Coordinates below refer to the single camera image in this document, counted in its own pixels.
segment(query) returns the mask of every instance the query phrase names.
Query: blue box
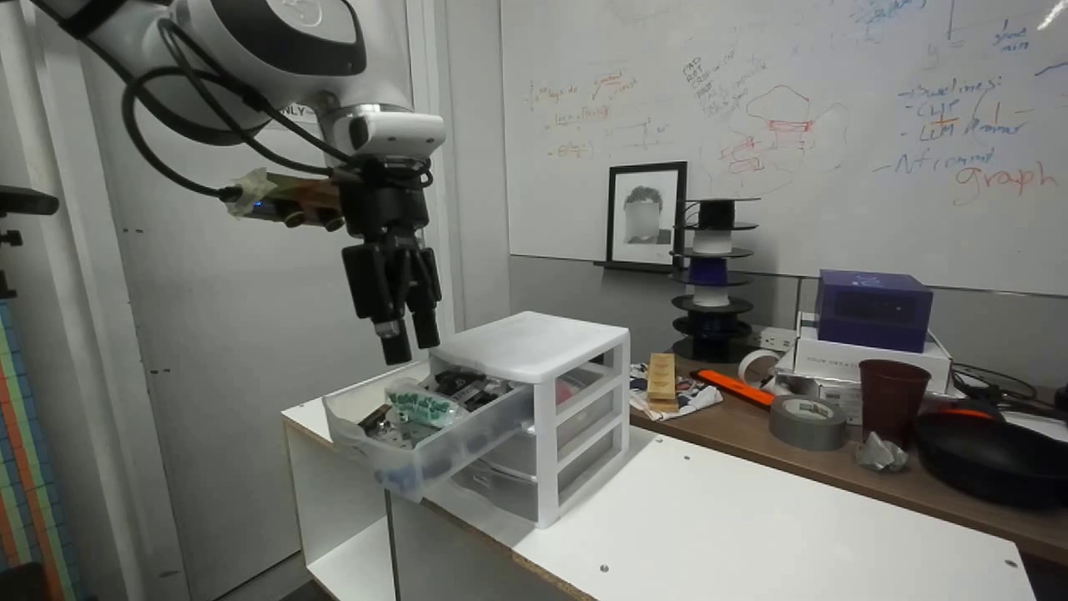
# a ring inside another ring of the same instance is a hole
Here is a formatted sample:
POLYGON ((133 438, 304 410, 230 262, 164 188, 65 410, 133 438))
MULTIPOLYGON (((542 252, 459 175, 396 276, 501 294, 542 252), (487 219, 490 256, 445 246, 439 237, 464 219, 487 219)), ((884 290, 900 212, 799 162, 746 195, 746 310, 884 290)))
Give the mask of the blue box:
POLYGON ((907 275, 821 270, 821 340, 924 350, 932 288, 907 275))

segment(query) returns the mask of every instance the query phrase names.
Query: framed portrait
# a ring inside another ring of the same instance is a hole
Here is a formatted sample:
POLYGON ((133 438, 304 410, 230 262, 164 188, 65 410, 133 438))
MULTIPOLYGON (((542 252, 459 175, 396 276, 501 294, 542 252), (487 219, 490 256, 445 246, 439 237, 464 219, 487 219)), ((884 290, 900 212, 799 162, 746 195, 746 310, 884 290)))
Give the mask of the framed portrait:
POLYGON ((606 266, 670 270, 685 222, 688 165, 609 172, 606 266))

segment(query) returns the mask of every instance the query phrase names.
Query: whiteboard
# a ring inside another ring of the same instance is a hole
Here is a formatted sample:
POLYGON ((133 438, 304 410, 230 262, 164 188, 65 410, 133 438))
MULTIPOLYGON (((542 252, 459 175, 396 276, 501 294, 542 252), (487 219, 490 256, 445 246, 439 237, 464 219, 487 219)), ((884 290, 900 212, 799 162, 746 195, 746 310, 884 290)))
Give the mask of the whiteboard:
POLYGON ((609 172, 762 196, 738 266, 1068 294, 1055 0, 505 4, 512 252, 601 262, 609 172))

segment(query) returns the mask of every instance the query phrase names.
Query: tape roll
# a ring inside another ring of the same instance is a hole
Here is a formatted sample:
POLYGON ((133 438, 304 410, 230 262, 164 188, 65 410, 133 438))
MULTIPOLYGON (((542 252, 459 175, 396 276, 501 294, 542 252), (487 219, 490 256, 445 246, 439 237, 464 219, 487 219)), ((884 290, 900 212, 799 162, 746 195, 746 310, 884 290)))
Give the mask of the tape roll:
POLYGON ((844 446, 847 417, 827 400, 778 397, 772 403, 772 433, 795 448, 835 451, 844 446))
POLYGON ((751 350, 738 363, 738 377, 762 388, 776 377, 778 362, 781 362, 781 353, 776 353, 776 350, 751 350))

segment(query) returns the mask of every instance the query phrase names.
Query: white desk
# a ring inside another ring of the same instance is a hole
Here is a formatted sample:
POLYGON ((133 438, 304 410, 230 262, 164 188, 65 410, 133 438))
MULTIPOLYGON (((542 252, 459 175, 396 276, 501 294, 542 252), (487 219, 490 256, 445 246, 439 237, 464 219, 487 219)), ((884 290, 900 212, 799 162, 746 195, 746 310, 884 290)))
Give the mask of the white desk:
MULTIPOLYGON (((353 473, 366 468, 339 461, 320 400, 290 407, 284 417, 311 572, 339 598, 395 598, 385 505, 374 482, 353 473)), ((645 448, 626 471, 542 531, 454 483, 430 501, 487 533, 485 545, 499 540, 522 565, 611 601, 1034 598, 1011 540, 685 442, 633 432, 633 446, 645 448)))

